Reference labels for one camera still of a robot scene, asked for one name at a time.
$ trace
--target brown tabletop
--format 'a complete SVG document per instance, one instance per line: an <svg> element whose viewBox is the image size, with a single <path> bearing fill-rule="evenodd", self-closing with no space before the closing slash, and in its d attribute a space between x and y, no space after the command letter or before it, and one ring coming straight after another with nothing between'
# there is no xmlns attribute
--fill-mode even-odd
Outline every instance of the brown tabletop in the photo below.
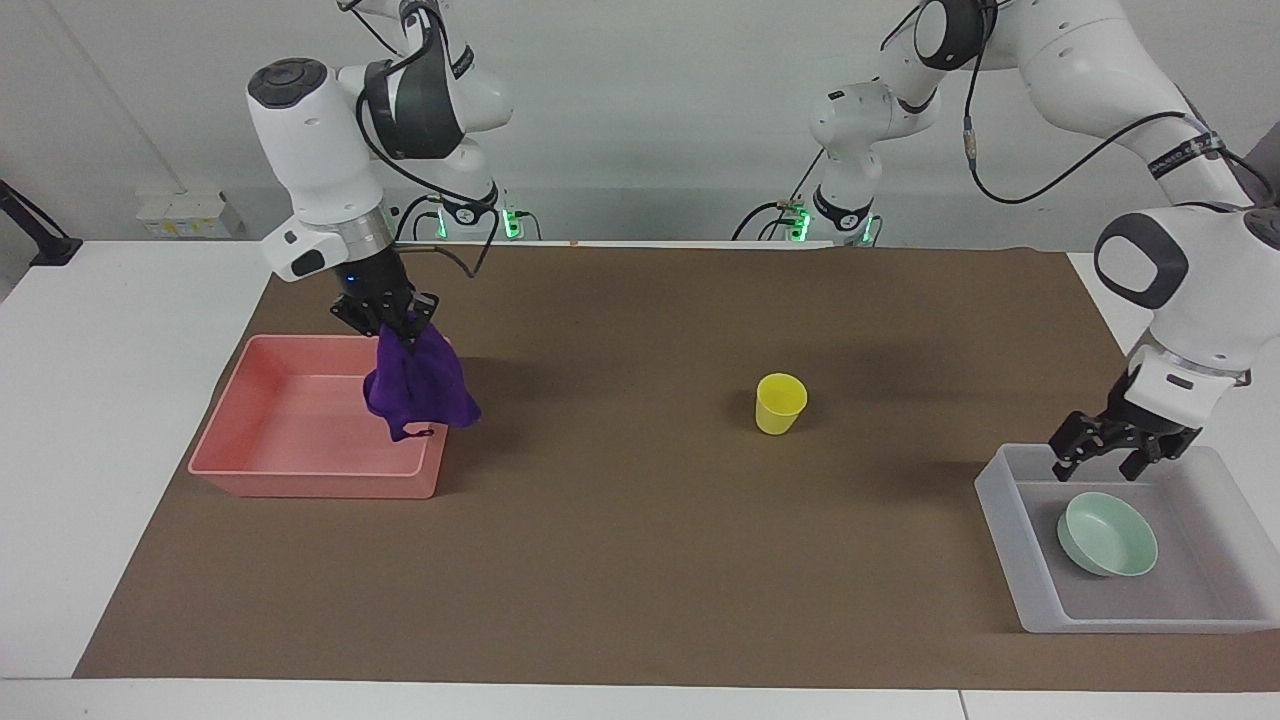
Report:
<svg viewBox="0 0 1280 720"><path fill-rule="evenodd" d="M973 480L1124 365L1062 255L408 264L485 410L440 495L241 500L183 462L77 676L1280 691L1280 633L1020 630ZM343 333L334 296L273 281L246 337ZM781 438L776 370L812 395Z"/></svg>

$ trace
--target pink bin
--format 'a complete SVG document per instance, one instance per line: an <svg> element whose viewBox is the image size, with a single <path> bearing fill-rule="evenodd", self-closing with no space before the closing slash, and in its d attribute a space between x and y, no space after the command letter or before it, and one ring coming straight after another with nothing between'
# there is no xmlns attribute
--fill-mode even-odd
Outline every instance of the pink bin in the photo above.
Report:
<svg viewBox="0 0 1280 720"><path fill-rule="evenodd" d="M188 469L241 497L424 500L435 495L448 428L392 442L365 407L378 341L255 336Z"/></svg>

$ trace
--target green bowl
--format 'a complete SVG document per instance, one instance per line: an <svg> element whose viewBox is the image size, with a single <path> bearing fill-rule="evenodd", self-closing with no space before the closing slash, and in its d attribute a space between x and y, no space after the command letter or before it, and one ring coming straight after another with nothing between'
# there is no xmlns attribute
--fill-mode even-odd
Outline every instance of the green bowl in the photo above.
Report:
<svg viewBox="0 0 1280 720"><path fill-rule="evenodd" d="M1140 512L1105 492L1076 496L1057 520L1057 541L1080 568L1103 578L1137 578L1156 566L1160 546Z"/></svg>

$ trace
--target white robotic arm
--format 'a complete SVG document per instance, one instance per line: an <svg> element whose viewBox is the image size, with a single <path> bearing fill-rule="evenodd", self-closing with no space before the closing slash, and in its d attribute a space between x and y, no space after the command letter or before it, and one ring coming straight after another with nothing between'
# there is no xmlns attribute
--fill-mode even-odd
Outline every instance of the white robotic arm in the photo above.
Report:
<svg viewBox="0 0 1280 720"><path fill-rule="evenodd" d="M1044 119L1128 147L1175 205L1117 219L1097 245L1103 282L1155 320L1107 410L1073 414L1051 439L1056 471L1065 480L1084 460L1129 448L1121 469L1133 479L1181 455L1280 336L1280 214L1253 206L1221 140L1142 47L1116 0L922 0L882 50L877 79L817 102L810 127L829 163L813 214L841 237L861 236L881 177L872 146L933 124L947 72L1018 68ZM965 146L978 181L968 118Z"/></svg>
<svg viewBox="0 0 1280 720"><path fill-rule="evenodd" d="M356 4L399 20L403 58L340 70L293 58L250 81L253 127L294 210L262 249L285 281L334 270L342 286L334 315L367 336L389 325L412 343L438 299L404 274L370 150L388 163L433 161L428 174L442 182L417 181L439 192L448 222L472 227L488 213L506 220L503 193L467 133L506 124L512 110L502 83L475 67L471 47L451 41L438 0Z"/></svg>

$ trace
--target translucent plastic bin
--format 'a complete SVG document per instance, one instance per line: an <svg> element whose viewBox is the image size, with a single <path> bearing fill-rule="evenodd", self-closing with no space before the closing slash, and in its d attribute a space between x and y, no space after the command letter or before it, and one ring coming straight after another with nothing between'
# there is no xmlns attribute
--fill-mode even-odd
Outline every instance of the translucent plastic bin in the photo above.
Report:
<svg viewBox="0 0 1280 720"><path fill-rule="evenodd" d="M1023 628L1032 633L1251 633L1280 628L1280 553L1222 459L1194 447L1137 483L1124 452L1091 460L1059 483L1053 451L1006 445L978 477L991 537ZM1151 523L1160 561L1142 578L1078 568L1056 523L1083 492L1111 493Z"/></svg>
<svg viewBox="0 0 1280 720"><path fill-rule="evenodd" d="M242 497L428 498L448 428L392 442L365 407L378 341L255 336L188 470Z"/></svg>

